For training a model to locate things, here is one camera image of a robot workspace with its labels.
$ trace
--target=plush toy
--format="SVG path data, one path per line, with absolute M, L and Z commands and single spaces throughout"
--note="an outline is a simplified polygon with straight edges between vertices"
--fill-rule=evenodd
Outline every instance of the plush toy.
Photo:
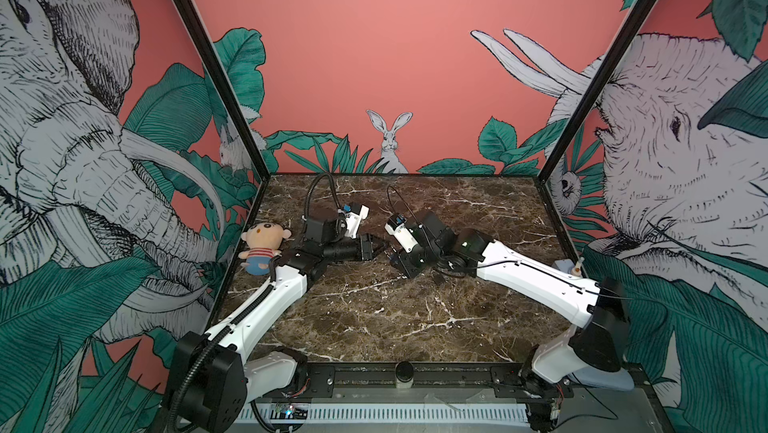
M 289 229 L 283 229 L 278 224 L 259 223 L 240 237 L 249 247 L 237 255 L 245 260 L 240 265 L 251 275 L 266 275 L 270 272 L 270 260 L 280 254 L 280 244 L 290 235 Z

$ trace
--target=animal eye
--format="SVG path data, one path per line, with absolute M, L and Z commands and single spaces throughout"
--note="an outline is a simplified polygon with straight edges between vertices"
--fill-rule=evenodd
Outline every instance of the animal eye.
M 27 9 L 24 8 L 19 0 L 8 0 L 8 3 L 11 4 L 11 8 L 13 8 L 13 12 L 16 14 L 16 18 L 18 18 L 22 25 L 24 25 L 24 28 L 26 28 L 27 25 L 29 25 L 29 21 L 31 20 Z
M 675 140 L 680 141 L 680 118 L 675 117 L 672 123 L 670 123 L 670 129 L 675 137 Z

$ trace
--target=black frame post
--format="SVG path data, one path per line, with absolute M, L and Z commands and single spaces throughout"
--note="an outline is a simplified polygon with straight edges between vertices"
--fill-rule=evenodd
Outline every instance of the black frame post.
M 619 33 L 616 35 L 616 39 L 610 45 L 608 53 L 605 54 L 603 62 L 598 67 L 592 77 L 592 82 L 587 87 L 587 91 L 581 95 L 581 101 L 571 115 L 571 119 L 568 124 L 565 125 L 563 134 L 560 135 L 560 139 L 554 145 L 552 154 L 549 155 L 544 167 L 538 173 L 538 178 L 544 184 L 549 180 L 550 175 L 557 167 L 560 158 L 565 155 L 565 150 L 568 149 L 568 145 L 576 136 L 578 129 L 584 120 L 587 119 L 587 115 L 592 111 L 592 107 L 598 100 L 598 96 L 605 88 L 605 85 L 610 80 L 610 75 L 614 73 L 618 68 L 621 60 L 624 58 L 624 54 L 632 44 L 634 37 L 638 34 L 640 27 L 643 26 L 645 19 L 648 17 L 650 10 L 656 5 L 657 0 L 637 0 L 632 9 L 627 14 L 627 18 L 624 20 L 624 24 L 621 25 Z
M 254 163 L 254 169 L 259 177 L 259 184 L 265 183 L 270 177 L 270 171 L 266 168 L 264 159 L 256 147 L 254 137 L 251 136 L 250 126 L 248 126 L 243 113 L 240 111 L 240 103 L 237 101 L 237 97 L 232 90 L 232 85 L 226 76 L 224 68 L 221 66 L 221 62 L 219 62 L 219 56 L 216 54 L 216 49 L 208 36 L 205 25 L 197 14 L 194 2 L 192 0 L 173 1 L 179 16 L 181 16 L 181 20 L 187 27 L 190 37 L 192 37 L 197 53 L 203 60 L 203 66 L 205 66 L 210 75 L 210 80 L 214 83 L 219 96 L 221 96 L 226 112 L 232 118 L 237 133 L 240 135 L 240 140 L 243 140 L 245 144 L 248 156 L 250 156 L 251 161 Z

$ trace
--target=coral wallpaper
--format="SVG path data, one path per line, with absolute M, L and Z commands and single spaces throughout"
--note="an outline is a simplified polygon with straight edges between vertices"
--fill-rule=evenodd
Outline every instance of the coral wallpaper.
M 0 431 L 142 431 L 258 179 L 171 0 L 3 0 L 0 68 Z
M 195 0 L 214 40 L 261 34 L 264 102 L 234 86 L 273 171 L 505 175 L 543 165 L 623 1 Z
M 659 0 L 550 188 L 679 432 L 765 430 L 768 0 Z

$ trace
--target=black knob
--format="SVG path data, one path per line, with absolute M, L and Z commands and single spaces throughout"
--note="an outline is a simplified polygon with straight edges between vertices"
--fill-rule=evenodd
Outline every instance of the black knob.
M 413 365 L 410 361 L 400 361 L 395 367 L 395 376 L 398 381 L 407 383 L 413 380 Z

